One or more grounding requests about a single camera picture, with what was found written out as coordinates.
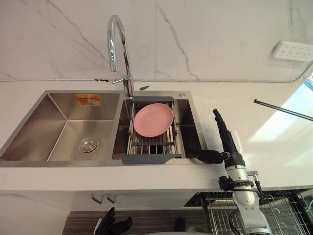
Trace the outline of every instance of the marble backsplash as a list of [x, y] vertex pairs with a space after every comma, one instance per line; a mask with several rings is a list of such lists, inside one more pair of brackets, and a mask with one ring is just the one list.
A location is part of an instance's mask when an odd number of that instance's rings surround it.
[[0, 80], [117, 79], [107, 49], [116, 14], [135, 80], [289, 82], [308, 63], [270, 54], [281, 40], [313, 44], [312, 9], [311, 0], [1, 0]]

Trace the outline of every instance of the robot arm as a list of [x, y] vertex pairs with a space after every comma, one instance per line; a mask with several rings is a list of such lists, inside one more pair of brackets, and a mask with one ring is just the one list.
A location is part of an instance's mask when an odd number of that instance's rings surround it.
[[[268, 222], [259, 208], [259, 196], [262, 197], [262, 191], [256, 176], [257, 172], [248, 175], [242, 155], [237, 151], [232, 135], [220, 113], [216, 109], [213, 110], [213, 113], [219, 128], [224, 152], [220, 154], [213, 150], [202, 150], [198, 159], [210, 164], [220, 164], [224, 161], [228, 178], [225, 176], [220, 177], [219, 184], [221, 189], [225, 191], [234, 191], [233, 199], [243, 220], [244, 235], [271, 235], [272, 232]], [[248, 178], [250, 175], [255, 177], [254, 180], [258, 191], [252, 189], [254, 184]], [[231, 227], [236, 235], [240, 234], [232, 224]]]

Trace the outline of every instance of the white outlet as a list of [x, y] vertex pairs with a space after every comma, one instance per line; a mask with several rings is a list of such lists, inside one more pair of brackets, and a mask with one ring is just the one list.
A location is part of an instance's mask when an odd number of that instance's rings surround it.
[[281, 41], [272, 55], [277, 59], [310, 62], [313, 60], [313, 45]]

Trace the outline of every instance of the floor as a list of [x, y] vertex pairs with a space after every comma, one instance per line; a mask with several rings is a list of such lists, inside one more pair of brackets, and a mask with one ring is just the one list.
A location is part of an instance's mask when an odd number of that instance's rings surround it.
[[[94, 227], [106, 211], [73, 211], [67, 217], [63, 235], [93, 235]], [[133, 218], [133, 225], [127, 234], [148, 234], [174, 231], [177, 217], [186, 219], [186, 227], [206, 231], [202, 210], [179, 211], [116, 211], [116, 221]]]

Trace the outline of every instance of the drain strainer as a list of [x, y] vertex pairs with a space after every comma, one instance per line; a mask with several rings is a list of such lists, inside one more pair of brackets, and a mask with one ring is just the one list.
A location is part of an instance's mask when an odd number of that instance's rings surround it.
[[85, 138], [78, 144], [78, 151], [82, 154], [93, 152], [98, 146], [98, 141], [94, 138]]

